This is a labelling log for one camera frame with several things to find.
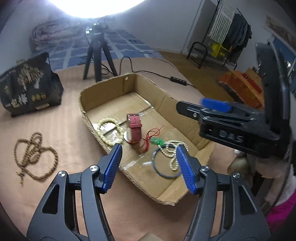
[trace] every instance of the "wooden floor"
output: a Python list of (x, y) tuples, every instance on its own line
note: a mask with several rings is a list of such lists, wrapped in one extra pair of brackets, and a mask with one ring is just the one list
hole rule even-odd
[(182, 75), (185, 76), (206, 98), (234, 102), (233, 98), (216, 83), (216, 79), (225, 74), (226, 70), (207, 66), (199, 69), (195, 63), (187, 60), (185, 56), (177, 53), (160, 52), (161, 55), (174, 64)]

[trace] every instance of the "tripod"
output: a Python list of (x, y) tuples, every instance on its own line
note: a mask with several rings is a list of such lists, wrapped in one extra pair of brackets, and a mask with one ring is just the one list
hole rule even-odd
[(114, 67), (114, 63), (108, 48), (108, 45), (106, 43), (106, 40), (104, 38), (104, 32), (103, 29), (99, 26), (99, 29), (97, 29), (97, 33), (94, 33), (91, 37), (91, 42), (87, 51), (87, 59), (85, 63), (84, 68), (84, 74), (83, 74), (83, 80), (87, 79), (87, 73), (89, 70), (89, 64), (91, 62), (91, 59), (94, 59), (94, 74), (95, 74), (95, 80), (96, 82), (102, 81), (102, 73), (101, 73), (101, 62), (102, 62), (102, 49), (105, 53), (105, 56), (108, 60), (108, 64), (111, 68), (112, 74), (114, 76), (117, 76), (116, 69)]

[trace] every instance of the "red watch strap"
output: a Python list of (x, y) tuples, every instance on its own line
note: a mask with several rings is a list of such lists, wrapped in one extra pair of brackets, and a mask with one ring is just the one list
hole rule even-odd
[(131, 129), (131, 139), (128, 143), (135, 144), (139, 143), (142, 138), (141, 132), (141, 118), (137, 114), (128, 114), (128, 127)]

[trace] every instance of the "blue gripper pad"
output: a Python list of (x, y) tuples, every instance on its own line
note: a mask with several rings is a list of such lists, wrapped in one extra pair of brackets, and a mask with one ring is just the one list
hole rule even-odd
[(194, 172), (192, 171), (192, 168), (190, 167), (189, 162), (180, 146), (177, 147), (176, 156), (186, 183), (186, 187), (192, 194), (195, 194), (197, 187), (195, 185)]
[(228, 102), (222, 102), (219, 100), (213, 100), (209, 98), (201, 99), (201, 104), (202, 106), (208, 109), (216, 110), (223, 113), (230, 112), (232, 109), (232, 107), (228, 104)]
[(113, 155), (111, 157), (109, 165), (104, 173), (104, 184), (102, 187), (104, 192), (107, 192), (108, 189), (110, 189), (112, 187), (112, 184), (113, 184), (116, 172), (118, 170), (121, 158), (122, 158), (122, 146), (118, 145), (116, 150), (113, 152)]

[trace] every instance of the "metal ring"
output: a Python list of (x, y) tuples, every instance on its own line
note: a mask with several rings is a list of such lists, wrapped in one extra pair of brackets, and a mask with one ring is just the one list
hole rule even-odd
[(153, 152), (153, 154), (152, 154), (152, 159), (151, 159), (151, 162), (153, 163), (153, 168), (154, 168), (154, 170), (156, 171), (156, 173), (157, 173), (158, 175), (164, 177), (164, 178), (167, 178), (167, 179), (175, 179), (175, 178), (177, 178), (178, 176), (180, 176), (180, 175), (181, 175), (181, 171), (180, 171), (179, 173), (173, 175), (173, 176), (167, 176), (167, 175), (161, 173), (161, 172), (157, 169), (154, 160), (155, 160), (155, 155), (156, 155), (156, 153), (157, 153), (158, 151), (160, 151), (160, 148), (157, 148), (157, 149)]

